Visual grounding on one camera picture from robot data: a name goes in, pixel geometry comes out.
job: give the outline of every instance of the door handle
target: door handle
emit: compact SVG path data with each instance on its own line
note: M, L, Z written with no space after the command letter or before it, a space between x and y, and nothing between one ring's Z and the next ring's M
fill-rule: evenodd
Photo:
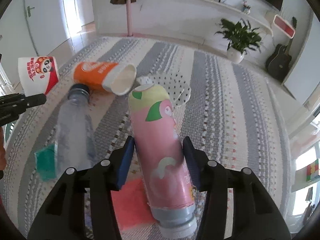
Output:
M31 17L31 10L34 9L34 7L30 8L30 6L27 7L28 10L28 17Z

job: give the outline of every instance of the green plant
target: green plant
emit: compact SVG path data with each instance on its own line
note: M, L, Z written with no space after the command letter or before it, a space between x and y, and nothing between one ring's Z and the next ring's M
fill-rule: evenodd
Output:
M233 47L241 52L241 54L243 52L247 54L247 48L255 51L258 49L261 52L261 37L259 33L255 32L255 30L258 30L259 28L251 29L251 24L249 21L245 22L245 20L242 18L241 21L244 26L242 26L240 21L234 24L227 19L221 19L221 23L219 25L221 26L222 31L218 31L216 33L223 34L223 38L230 41L228 44L228 49Z

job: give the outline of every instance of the white plant pot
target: white plant pot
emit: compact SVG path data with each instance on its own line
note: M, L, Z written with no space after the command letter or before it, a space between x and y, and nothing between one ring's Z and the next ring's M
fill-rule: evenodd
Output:
M243 60L244 53L241 54L241 52L239 50L236 50L233 47L230 47L230 49L227 50L227 57L229 60L238 64Z

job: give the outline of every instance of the potted plant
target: potted plant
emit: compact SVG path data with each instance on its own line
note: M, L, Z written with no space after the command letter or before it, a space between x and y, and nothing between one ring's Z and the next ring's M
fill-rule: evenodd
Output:
M230 41L227 49L227 56L229 60L237 64L243 60L244 54L248 53L247 49L258 49L261 52L261 37L259 33L255 32L255 30L258 30L259 28L251 29L249 21L245 22L244 19L241 19L241 21L242 22L238 21L234 24L227 19L221 19L219 25L221 26L222 31L216 32L223 34L223 38Z

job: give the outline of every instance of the bottle cap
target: bottle cap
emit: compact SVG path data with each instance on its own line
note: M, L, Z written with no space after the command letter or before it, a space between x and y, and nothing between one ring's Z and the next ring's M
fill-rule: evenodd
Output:
M69 89L69 93L68 93L68 99L70 97L70 95L75 92L75 91L80 91L82 92L88 99L89 101L89 96L90 96L90 89L88 86L84 85L84 84L74 84L70 89Z
M193 235L193 233L197 229L197 221L196 217L194 216L193 219L190 220L188 223L179 227L164 228L161 225L158 225L158 227L164 238L180 239Z

